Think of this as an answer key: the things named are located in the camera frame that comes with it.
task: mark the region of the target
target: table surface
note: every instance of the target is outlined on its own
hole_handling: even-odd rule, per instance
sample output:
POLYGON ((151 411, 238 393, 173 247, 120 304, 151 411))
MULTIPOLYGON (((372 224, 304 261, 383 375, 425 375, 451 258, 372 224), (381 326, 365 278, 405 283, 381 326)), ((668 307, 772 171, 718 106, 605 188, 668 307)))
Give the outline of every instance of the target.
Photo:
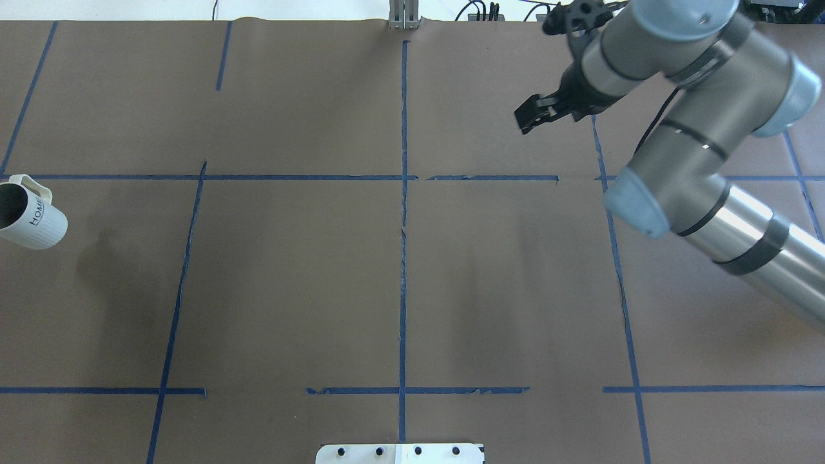
MULTIPOLYGON (((761 29, 825 74, 818 26, 761 29)), ((0 176, 68 217, 0 242, 9 462, 810 462, 825 338, 603 191, 670 92, 529 135, 529 23, 4 22, 0 176)), ((812 234, 825 103, 724 173, 812 234)))

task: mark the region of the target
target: blue tape line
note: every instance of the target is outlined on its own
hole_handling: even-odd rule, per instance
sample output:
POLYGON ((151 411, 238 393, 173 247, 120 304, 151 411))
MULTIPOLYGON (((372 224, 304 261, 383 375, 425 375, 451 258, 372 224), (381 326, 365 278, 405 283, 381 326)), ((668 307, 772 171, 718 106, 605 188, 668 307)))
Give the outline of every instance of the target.
MULTIPOLYGON (((643 386, 642 393, 729 393, 759 391, 825 391, 822 385, 688 385, 643 386)), ((632 386, 606 386, 604 393, 634 393, 632 386)))
POLYGON ((441 387, 409 387, 407 393, 411 395, 521 395, 530 389, 529 386, 441 386, 441 387))
MULTIPOLYGON (((157 395, 159 388, 95 386, 0 386, 0 395, 157 395)), ((166 395, 206 396, 205 388, 168 388, 166 395)))
POLYGON ((334 386, 322 390, 306 389, 307 395, 397 395, 398 387, 378 386, 378 387, 345 387, 334 386))
POLYGON ((401 310, 398 324, 398 442, 407 441, 407 47, 401 43, 401 310))
MULTIPOLYGON (((596 142, 596 152, 599 154, 599 174, 601 179, 601 190, 607 192, 607 172, 605 168, 604 153, 601 150, 599 133, 596 130, 596 116, 591 117, 593 124, 593 139, 596 142)), ((633 377, 634 396, 636 399, 636 417, 639 420, 639 435, 642 439, 642 454, 644 464, 650 464, 650 447, 648 445, 648 426, 644 420, 644 407, 642 405, 642 391, 639 387, 639 369, 636 366, 636 350, 633 345, 633 330, 630 328, 630 313, 627 309, 627 295, 625 294, 625 278, 621 270, 621 258, 619 257, 619 241, 616 238, 613 215, 607 211, 607 227, 610 230, 610 246, 613 251, 613 265, 615 266, 616 277, 619 279, 619 289, 621 291, 621 310, 625 317, 625 340, 627 342, 627 353, 630 361, 630 374, 633 377)))
POLYGON ((51 47, 51 41, 54 39, 54 32, 57 31, 57 21, 52 22, 52 28, 49 32, 49 38, 46 39, 46 45, 43 47, 43 53, 40 54, 40 61, 37 63, 37 69, 35 70, 35 76, 31 78, 31 85, 29 85, 29 92, 26 94, 26 99, 23 100, 23 108, 20 109, 20 115, 17 117, 17 123, 14 125, 14 131, 12 132, 12 137, 8 141, 8 147, 6 148, 6 156, 2 159, 2 164, 0 164, 0 175, 6 173, 6 167, 8 166, 8 160, 12 157, 12 151, 14 150, 14 143, 17 141, 17 135, 20 133, 20 127, 23 125, 23 118, 26 117, 26 110, 29 109, 29 102, 31 102, 31 95, 35 92, 35 86, 37 85, 37 79, 40 77, 40 71, 43 70, 43 63, 46 61, 46 55, 49 53, 49 47, 51 47))
POLYGON ((229 51, 229 37, 232 35, 232 22, 226 23, 226 36, 224 37, 224 52, 220 56, 220 69, 218 69, 218 83, 214 89, 220 92, 220 86, 224 83, 224 66, 226 66, 226 53, 229 51))
MULTIPOLYGON (((529 386, 408 386, 406 395, 521 395, 529 386)), ((328 387, 322 390, 307 388, 307 395, 397 395, 399 388, 378 387, 328 387)))
POLYGON ((432 176, 428 181, 555 181, 559 176, 432 176))
MULTIPOLYGON (((137 180, 137 181, 197 181, 200 176, 193 174, 31 174, 33 178, 44 180, 137 180)), ((407 176, 408 180, 418 180, 417 176, 407 176)), ((400 181, 403 176, 349 176, 339 174, 210 174, 207 181, 400 181)))
MULTIPOLYGON (((605 176, 609 181, 615 181, 616 176, 605 176)), ((805 181, 825 181, 825 176, 725 176, 725 178, 732 180, 732 181, 766 181, 766 182, 787 182, 787 181, 798 181, 800 179, 805 181)))
POLYGON ((785 144, 788 145, 788 151, 790 152, 790 160, 794 164, 794 171, 796 172, 796 178, 799 180, 799 186, 802 188, 802 194, 805 197, 805 205, 808 207, 808 214, 811 215, 811 222, 813 222, 813 229, 817 233, 817 238, 820 242, 823 241, 823 230, 819 226, 819 218, 817 217, 817 212, 813 209, 813 203, 811 203, 811 194, 808 193, 808 186, 805 185, 805 180, 802 176, 802 168, 799 166, 799 159, 796 157, 796 150, 794 149, 794 144, 790 141, 790 136, 788 135, 788 131, 782 133, 785 137, 785 144))
POLYGON ((169 342, 166 346, 166 359, 163 362, 163 374, 160 381, 160 392, 158 394, 158 406, 155 408, 155 419, 152 425, 152 438, 149 440, 149 451, 146 463, 154 462, 155 448, 158 445, 158 432, 160 432, 160 420, 163 415, 163 402, 166 397, 167 384, 169 382, 169 369, 172 366, 172 352, 175 349, 175 335, 177 333, 177 323, 181 317, 181 303, 183 302, 183 284, 186 282, 186 273, 189 271, 189 258, 192 250, 192 236, 195 233, 195 222, 198 218, 198 208, 200 208, 200 196, 204 188, 204 176, 206 174, 206 161, 200 167, 200 180, 195 193, 195 205, 192 207, 192 219, 189 223, 189 235, 186 237, 186 251, 183 254, 183 266, 181 268, 181 280, 177 285, 177 298, 175 299, 175 312, 172 315, 172 328, 169 331, 169 342))

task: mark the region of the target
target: mug handle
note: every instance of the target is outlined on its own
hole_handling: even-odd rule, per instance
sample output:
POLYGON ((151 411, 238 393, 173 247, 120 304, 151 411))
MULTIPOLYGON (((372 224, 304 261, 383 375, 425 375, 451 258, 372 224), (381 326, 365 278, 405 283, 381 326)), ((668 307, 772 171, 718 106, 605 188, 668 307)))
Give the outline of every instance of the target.
POLYGON ((31 176, 29 176, 28 174, 15 174, 13 176, 9 176, 8 181, 15 183, 17 185, 21 185, 23 187, 27 187, 29 190, 39 195, 40 198, 43 198, 43 201, 51 205, 51 190, 47 187, 40 185, 35 179, 31 178, 31 176))

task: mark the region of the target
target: metal bracket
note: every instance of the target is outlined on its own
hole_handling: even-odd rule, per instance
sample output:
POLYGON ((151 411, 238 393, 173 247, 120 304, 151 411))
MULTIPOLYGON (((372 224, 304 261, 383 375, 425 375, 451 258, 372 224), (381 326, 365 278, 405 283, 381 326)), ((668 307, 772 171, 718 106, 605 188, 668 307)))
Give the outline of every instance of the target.
POLYGON ((418 29, 418 0, 389 0, 390 29, 418 29))
POLYGON ((484 445, 474 443, 400 443, 326 445, 315 464, 484 464, 484 445))

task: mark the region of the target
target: white mug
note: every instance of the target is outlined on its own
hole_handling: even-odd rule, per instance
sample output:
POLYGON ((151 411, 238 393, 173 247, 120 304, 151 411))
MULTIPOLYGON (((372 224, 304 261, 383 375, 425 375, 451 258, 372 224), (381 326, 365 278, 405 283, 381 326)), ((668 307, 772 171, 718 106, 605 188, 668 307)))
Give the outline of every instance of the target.
POLYGON ((66 216, 52 206, 52 193, 26 174, 0 183, 0 237, 28 249, 47 249, 66 235, 66 216))

